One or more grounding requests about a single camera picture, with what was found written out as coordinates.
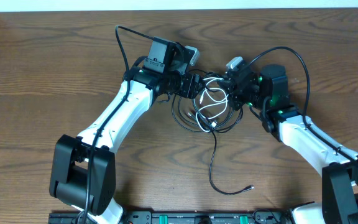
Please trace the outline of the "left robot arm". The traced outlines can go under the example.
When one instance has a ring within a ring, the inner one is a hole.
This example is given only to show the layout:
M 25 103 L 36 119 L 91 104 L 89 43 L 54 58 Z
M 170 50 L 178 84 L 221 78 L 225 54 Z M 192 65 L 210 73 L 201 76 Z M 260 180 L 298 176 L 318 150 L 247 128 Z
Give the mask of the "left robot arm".
M 154 37 L 149 54 L 127 68 L 119 92 L 96 121 L 77 137 L 64 134 L 57 141 L 49 192 L 80 211 L 76 221 L 119 223 L 123 208 L 113 198 L 117 150 L 160 95 L 197 96 L 205 84 L 188 67 L 199 56 L 195 47 Z

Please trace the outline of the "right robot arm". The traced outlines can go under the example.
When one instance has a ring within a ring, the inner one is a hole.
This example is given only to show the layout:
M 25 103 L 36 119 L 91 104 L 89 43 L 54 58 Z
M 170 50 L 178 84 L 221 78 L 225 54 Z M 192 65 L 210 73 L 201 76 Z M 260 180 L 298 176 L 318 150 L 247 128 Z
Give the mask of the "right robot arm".
M 270 64 L 255 73 L 242 57 L 235 57 L 219 86 L 234 110 L 245 105 L 258 109 L 265 131 L 321 176 L 322 201 L 291 209 L 292 223 L 358 223 L 358 152 L 335 141 L 290 103 L 285 67 Z

